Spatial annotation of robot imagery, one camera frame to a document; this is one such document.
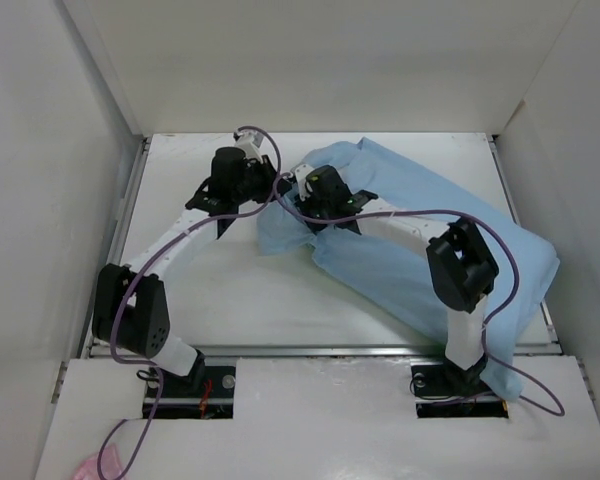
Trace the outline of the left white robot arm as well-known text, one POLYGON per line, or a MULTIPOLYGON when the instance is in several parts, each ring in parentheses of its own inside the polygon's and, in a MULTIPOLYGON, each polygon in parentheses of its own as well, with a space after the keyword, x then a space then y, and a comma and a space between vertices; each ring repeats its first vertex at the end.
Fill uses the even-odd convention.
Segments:
POLYGON ((178 394, 197 394, 204 382, 204 356, 171 331, 168 286, 243 216, 242 205, 270 200, 275 177, 276 169, 253 140, 217 149, 210 176, 175 223, 127 264, 101 269, 92 335, 169 373, 178 394))

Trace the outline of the light blue pillowcase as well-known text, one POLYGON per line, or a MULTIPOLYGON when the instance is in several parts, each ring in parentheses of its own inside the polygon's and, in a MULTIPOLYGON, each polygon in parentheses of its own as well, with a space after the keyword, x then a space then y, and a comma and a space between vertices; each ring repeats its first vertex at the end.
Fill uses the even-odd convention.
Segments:
POLYGON ((309 247, 326 273, 441 342, 454 381, 518 399, 513 354, 558 271, 552 244, 367 138, 304 163, 258 217, 262 253, 309 247))

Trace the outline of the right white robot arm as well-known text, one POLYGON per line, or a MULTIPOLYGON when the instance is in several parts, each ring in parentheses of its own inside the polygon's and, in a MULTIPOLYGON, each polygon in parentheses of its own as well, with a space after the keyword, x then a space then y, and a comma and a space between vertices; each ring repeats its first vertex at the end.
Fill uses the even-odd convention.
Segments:
POLYGON ((401 217, 377 194, 352 192, 330 165, 295 167, 294 205, 314 230, 330 225, 398 245, 427 261, 433 290, 447 312, 443 381, 452 396, 478 392, 487 355, 482 331, 489 294, 499 267, 475 222, 461 216, 451 223, 422 215, 401 217))

